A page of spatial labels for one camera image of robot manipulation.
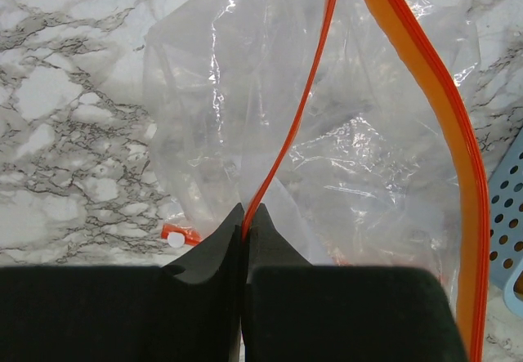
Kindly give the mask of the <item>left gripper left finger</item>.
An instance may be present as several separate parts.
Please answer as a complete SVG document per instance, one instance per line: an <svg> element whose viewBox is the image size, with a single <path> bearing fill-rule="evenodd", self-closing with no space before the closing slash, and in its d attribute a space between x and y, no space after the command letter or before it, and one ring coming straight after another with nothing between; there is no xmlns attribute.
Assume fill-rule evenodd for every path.
<svg viewBox="0 0 523 362"><path fill-rule="evenodd" d="M236 361L243 215L164 266L3 267L2 360Z"/></svg>

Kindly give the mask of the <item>clear orange zip bag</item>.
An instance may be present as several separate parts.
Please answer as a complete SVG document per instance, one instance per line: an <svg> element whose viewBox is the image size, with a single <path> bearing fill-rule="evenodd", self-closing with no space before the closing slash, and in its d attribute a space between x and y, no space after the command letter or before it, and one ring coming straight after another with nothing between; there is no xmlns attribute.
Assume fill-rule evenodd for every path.
<svg viewBox="0 0 523 362"><path fill-rule="evenodd" d="M467 114L479 60L461 7L426 0L188 0L150 28L144 99L162 236L265 207L313 264L415 266L482 354L485 169Z"/></svg>

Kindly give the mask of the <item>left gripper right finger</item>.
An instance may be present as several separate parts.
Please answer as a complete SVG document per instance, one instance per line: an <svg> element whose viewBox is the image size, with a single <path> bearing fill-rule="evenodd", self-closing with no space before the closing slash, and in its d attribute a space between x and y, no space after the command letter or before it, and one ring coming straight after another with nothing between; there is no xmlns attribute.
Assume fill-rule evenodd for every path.
<svg viewBox="0 0 523 362"><path fill-rule="evenodd" d="M314 266L265 206L248 232L248 361L464 361L444 289L405 266Z"/></svg>

